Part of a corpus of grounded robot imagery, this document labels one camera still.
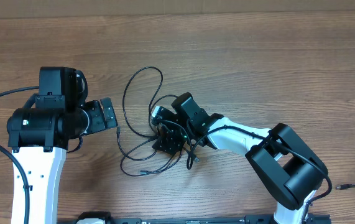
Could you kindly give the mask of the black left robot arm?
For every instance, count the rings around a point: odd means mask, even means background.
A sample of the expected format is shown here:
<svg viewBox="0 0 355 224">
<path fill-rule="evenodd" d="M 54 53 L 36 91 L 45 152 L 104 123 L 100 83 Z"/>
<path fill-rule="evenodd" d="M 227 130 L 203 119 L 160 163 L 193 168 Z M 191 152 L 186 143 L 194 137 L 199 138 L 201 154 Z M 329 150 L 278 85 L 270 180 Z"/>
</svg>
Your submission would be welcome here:
<svg viewBox="0 0 355 224">
<path fill-rule="evenodd" d="M 110 98 L 86 101 L 82 71 L 42 67 L 39 92 L 7 121 L 14 168 L 12 223 L 56 223 L 68 142 L 118 125 Z"/>
</svg>

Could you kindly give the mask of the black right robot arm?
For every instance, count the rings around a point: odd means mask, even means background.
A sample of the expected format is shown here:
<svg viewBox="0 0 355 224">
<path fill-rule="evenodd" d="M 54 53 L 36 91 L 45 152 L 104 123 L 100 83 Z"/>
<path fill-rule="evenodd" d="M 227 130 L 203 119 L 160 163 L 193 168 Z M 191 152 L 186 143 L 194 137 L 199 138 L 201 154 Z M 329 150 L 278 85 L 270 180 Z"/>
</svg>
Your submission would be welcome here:
<svg viewBox="0 0 355 224">
<path fill-rule="evenodd" d="M 189 92 L 175 97 L 172 108 L 150 109 L 150 122 L 159 134 L 154 149 L 171 154 L 188 144 L 189 169 L 198 146 L 239 154 L 277 202 L 274 213 L 245 215 L 243 223 L 331 223 L 329 215 L 309 213 L 312 203 L 327 195 L 315 193 L 329 179 L 328 169 L 290 126 L 251 128 L 221 114 L 209 115 Z"/>
</svg>

